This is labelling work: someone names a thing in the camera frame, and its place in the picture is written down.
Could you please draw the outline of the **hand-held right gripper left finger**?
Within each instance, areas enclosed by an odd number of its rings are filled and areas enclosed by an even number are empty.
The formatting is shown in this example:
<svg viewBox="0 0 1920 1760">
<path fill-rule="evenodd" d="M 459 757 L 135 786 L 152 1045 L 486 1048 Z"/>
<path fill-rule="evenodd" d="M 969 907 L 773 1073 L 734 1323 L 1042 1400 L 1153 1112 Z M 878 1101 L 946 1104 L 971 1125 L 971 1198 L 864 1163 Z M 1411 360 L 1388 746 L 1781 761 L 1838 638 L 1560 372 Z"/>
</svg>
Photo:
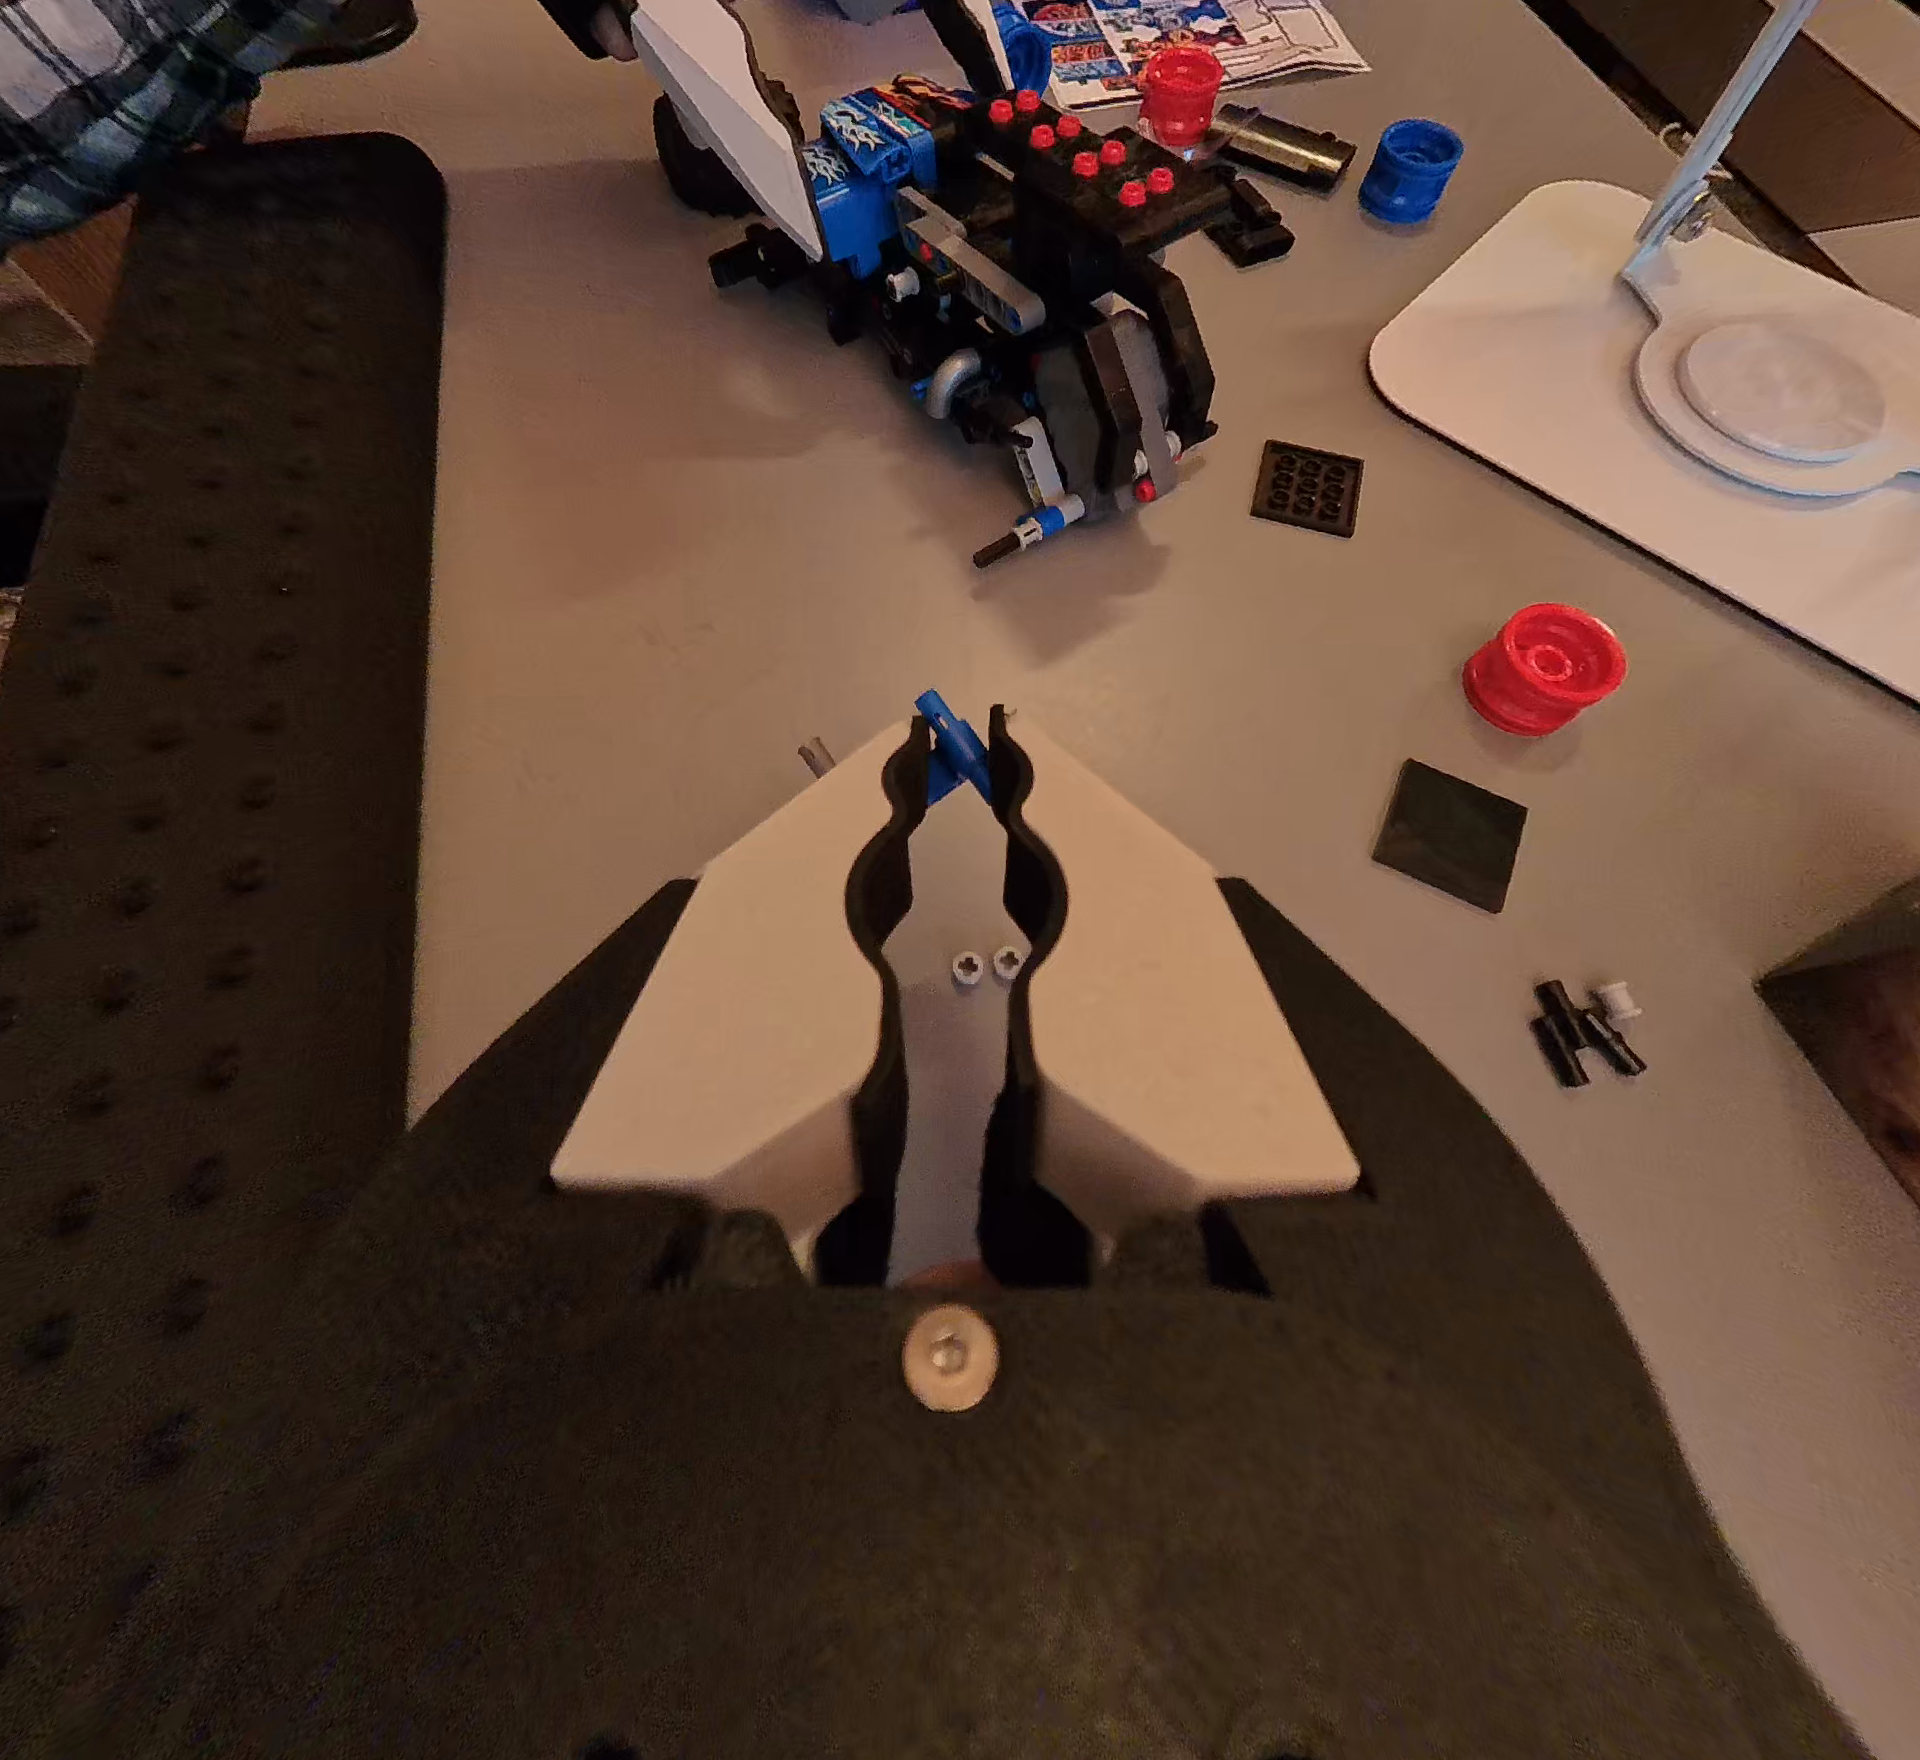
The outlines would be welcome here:
<svg viewBox="0 0 1920 1760">
<path fill-rule="evenodd" d="M 886 1283 L 907 1077 L 886 942 L 911 907 L 922 720 L 734 842 L 678 919 L 551 1179 L 756 1212 L 826 1285 Z"/>
</svg>

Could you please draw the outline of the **white book stand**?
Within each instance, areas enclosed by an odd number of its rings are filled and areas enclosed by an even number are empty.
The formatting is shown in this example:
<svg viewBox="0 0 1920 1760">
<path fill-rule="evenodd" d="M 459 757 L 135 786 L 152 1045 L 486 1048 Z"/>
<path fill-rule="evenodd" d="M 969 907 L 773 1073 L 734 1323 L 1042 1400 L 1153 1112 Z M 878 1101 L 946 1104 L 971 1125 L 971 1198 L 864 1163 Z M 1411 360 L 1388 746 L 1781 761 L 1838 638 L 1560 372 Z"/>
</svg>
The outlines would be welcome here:
<svg viewBox="0 0 1920 1760">
<path fill-rule="evenodd" d="M 1720 61 L 1667 184 L 1532 191 L 1375 337 L 1468 452 L 1881 690 L 1917 691 L 1917 322 L 1712 222 L 1712 176 L 1822 0 Z"/>
</svg>

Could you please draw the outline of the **black frame plate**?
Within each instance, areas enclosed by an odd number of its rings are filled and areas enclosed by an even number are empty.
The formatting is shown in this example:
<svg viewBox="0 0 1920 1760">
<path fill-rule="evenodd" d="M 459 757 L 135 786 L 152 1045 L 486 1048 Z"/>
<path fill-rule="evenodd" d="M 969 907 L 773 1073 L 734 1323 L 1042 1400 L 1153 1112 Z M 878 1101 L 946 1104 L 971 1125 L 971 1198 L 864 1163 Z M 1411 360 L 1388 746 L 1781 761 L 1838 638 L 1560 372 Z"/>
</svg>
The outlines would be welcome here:
<svg viewBox="0 0 1920 1760">
<path fill-rule="evenodd" d="M 1294 235 L 1257 186 L 1229 176 L 1227 211 L 1204 228 L 1208 242 L 1239 271 L 1285 261 Z"/>
</svg>

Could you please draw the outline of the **grey desk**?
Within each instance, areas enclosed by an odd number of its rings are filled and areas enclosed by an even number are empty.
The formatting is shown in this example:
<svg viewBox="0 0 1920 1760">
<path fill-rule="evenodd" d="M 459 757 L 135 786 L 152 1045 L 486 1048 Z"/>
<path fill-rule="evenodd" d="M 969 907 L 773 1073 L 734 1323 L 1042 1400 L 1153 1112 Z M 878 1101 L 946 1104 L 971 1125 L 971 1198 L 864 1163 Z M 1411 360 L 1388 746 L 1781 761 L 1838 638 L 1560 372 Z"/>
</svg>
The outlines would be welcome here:
<svg viewBox="0 0 1920 1760">
<path fill-rule="evenodd" d="M 416 0 L 258 135 L 395 132 L 450 195 L 413 1097 L 663 880 L 941 691 L 1006 702 L 1251 880 L 1436 1053 L 1588 1244 L 1768 1609 L 1878 1757 L 1915 1757 L 1915 1210 L 1752 981 L 1915 874 L 1915 715 L 1407 425 L 1380 330 L 1525 193 L 1661 143 L 1517 0 L 1328 0 L 1371 72 L 1281 114 L 1465 135 L 1427 228 L 1281 196 L 1293 254 L 1175 252 L 1212 447 L 1139 524 L 971 551 L 1012 482 L 794 288 L 708 281 L 653 88 L 532 0 Z M 1356 455 L 1353 538 L 1251 515 L 1266 440 Z M 1543 740 L 1461 669 L 1605 621 L 1619 691 Z M 1501 915 L 1371 861 L 1407 758 L 1529 809 Z M 1564 1091 L 1532 986 L 1623 981 L 1638 1080 Z"/>
</svg>

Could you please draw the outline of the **blue angled holed beam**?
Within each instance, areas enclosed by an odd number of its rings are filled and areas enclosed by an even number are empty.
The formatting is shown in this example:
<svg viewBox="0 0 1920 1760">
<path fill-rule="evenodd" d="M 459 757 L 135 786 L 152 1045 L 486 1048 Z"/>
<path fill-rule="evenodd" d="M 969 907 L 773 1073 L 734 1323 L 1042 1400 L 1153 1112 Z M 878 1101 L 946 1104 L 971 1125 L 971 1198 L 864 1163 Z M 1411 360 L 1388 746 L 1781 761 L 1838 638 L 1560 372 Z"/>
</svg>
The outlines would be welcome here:
<svg viewBox="0 0 1920 1760">
<path fill-rule="evenodd" d="M 929 730 L 928 806 L 935 806 L 947 794 L 967 786 L 979 792 L 993 810 L 994 786 L 991 757 L 975 726 L 957 716 L 933 690 L 922 691 L 913 708 Z"/>
</svg>

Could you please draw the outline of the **black desk inlay panel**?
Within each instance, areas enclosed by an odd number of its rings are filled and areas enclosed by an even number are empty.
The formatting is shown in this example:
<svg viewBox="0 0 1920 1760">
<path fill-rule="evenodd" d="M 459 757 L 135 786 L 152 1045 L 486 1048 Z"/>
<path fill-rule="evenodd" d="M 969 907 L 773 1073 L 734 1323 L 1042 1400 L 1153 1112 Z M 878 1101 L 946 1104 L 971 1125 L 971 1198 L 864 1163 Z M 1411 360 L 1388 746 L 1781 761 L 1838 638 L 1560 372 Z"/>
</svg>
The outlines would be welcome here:
<svg viewBox="0 0 1920 1760">
<path fill-rule="evenodd" d="M 1696 132 L 1765 0 L 1523 0 L 1660 135 Z M 1809 35 L 1745 111 L 1722 213 L 1771 252 L 1915 312 L 1917 128 Z"/>
</svg>

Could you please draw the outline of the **toy truck set box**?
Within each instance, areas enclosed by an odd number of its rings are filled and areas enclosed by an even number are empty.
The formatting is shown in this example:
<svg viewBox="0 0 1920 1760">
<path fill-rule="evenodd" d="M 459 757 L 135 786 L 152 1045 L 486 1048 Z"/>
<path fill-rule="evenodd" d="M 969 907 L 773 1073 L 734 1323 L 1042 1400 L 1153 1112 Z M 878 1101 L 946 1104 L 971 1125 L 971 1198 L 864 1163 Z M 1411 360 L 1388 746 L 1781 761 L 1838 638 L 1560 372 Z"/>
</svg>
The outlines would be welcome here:
<svg viewBox="0 0 1920 1760">
<path fill-rule="evenodd" d="M 1917 882 L 1886 891 L 1755 986 L 1917 1203 Z"/>
</svg>

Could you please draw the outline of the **black toy truck model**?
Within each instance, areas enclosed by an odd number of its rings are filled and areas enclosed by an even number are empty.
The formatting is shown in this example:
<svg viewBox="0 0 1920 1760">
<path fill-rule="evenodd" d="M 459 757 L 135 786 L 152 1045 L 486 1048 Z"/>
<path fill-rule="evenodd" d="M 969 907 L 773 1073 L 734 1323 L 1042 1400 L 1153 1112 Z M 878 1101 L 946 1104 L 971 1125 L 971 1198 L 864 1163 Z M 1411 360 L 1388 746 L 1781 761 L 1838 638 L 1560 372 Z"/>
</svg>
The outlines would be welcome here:
<svg viewBox="0 0 1920 1760">
<path fill-rule="evenodd" d="M 835 344 L 872 339 L 928 419 L 1011 457 L 1026 506 L 979 571 L 1182 485 L 1214 373 L 1164 256 L 1220 218 L 1232 166 L 920 75 L 829 100 L 803 161 L 826 256 L 753 221 L 711 282 L 804 285 Z"/>
</svg>

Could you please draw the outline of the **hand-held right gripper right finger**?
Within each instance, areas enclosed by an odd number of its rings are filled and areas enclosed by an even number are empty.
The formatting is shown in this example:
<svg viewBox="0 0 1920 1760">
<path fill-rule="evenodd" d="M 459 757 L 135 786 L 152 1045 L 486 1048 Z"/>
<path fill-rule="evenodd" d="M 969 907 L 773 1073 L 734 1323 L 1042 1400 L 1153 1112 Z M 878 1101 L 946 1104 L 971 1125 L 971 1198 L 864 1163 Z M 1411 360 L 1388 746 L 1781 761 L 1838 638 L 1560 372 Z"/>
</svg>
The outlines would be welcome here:
<svg viewBox="0 0 1920 1760">
<path fill-rule="evenodd" d="M 987 758 L 1025 942 L 979 1176 L 989 1275 L 1077 1289 L 1151 1223 L 1356 1194 L 1236 891 L 1012 708 Z"/>
</svg>

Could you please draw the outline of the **black dimpled mat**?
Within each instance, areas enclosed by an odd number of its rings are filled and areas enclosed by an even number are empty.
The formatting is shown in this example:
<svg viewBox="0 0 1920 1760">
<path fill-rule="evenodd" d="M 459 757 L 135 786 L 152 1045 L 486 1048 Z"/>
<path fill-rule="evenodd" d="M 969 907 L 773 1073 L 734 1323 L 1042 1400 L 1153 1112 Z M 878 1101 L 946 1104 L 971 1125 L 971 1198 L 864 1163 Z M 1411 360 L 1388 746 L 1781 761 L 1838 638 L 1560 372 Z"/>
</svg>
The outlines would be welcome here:
<svg viewBox="0 0 1920 1760">
<path fill-rule="evenodd" d="M 80 382 L 3 667 L 3 1757 L 405 1119 L 446 224 L 391 133 L 200 152 Z"/>
</svg>

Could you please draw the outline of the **black long beam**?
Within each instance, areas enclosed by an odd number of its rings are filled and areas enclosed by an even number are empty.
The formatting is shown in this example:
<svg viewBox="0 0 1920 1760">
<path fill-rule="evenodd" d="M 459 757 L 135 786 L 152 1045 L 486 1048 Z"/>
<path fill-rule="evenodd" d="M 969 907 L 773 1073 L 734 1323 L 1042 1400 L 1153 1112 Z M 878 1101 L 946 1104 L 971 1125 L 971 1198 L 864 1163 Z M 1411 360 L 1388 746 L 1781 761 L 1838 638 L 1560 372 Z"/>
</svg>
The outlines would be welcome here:
<svg viewBox="0 0 1920 1760">
<path fill-rule="evenodd" d="M 1307 129 L 1247 103 L 1220 102 L 1212 138 L 1224 161 L 1320 198 L 1341 186 L 1358 156 L 1351 141 L 1331 132 Z"/>
</svg>

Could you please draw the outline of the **black grid plate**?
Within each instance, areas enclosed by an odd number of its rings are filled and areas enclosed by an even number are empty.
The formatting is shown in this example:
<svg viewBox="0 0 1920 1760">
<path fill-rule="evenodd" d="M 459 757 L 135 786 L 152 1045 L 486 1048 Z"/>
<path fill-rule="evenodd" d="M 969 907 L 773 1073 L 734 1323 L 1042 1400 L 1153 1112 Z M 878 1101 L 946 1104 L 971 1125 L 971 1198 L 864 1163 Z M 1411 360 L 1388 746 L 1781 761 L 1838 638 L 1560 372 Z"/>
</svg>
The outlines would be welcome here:
<svg viewBox="0 0 1920 1760">
<path fill-rule="evenodd" d="M 1347 540 L 1356 532 L 1362 485 L 1364 460 L 1356 455 L 1266 440 L 1251 515 L 1264 524 Z"/>
</svg>

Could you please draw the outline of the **black toy tyre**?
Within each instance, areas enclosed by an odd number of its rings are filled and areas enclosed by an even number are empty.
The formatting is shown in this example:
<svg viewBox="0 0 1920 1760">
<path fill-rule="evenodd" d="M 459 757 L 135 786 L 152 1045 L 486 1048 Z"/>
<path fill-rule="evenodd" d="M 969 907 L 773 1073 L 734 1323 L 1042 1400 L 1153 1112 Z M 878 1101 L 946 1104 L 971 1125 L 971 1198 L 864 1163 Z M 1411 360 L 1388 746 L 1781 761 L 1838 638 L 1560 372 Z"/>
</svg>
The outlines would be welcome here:
<svg viewBox="0 0 1920 1760">
<path fill-rule="evenodd" d="M 693 140 L 665 93 L 653 102 L 653 140 L 665 184 L 678 204 L 711 218 L 748 221 L 758 202 L 730 166 Z"/>
</svg>

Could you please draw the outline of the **black square printed tile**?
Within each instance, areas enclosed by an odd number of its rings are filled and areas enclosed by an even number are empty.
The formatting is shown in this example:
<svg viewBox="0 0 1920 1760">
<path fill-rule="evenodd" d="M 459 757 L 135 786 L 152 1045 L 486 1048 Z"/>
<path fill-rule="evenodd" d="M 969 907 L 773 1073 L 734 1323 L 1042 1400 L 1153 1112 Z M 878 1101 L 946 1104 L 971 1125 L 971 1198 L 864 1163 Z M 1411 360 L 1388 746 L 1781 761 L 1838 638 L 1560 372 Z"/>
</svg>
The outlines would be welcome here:
<svg viewBox="0 0 1920 1760">
<path fill-rule="evenodd" d="M 1433 764 L 1407 758 L 1371 861 L 1452 899 L 1501 915 L 1529 809 Z"/>
</svg>

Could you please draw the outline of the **colourful sticker sheet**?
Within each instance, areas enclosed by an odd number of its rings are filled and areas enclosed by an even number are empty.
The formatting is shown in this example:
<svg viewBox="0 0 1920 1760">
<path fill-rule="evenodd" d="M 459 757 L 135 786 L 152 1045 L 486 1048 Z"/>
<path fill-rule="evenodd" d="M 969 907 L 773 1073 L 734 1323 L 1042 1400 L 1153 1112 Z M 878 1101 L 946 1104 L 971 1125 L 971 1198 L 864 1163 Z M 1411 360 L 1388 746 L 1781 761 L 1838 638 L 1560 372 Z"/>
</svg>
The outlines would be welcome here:
<svg viewBox="0 0 1920 1760">
<path fill-rule="evenodd" d="M 1150 56 L 1202 47 L 1229 89 L 1370 72 L 1320 0 L 1012 0 L 1052 47 L 1065 110 L 1139 102 Z"/>
</svg>

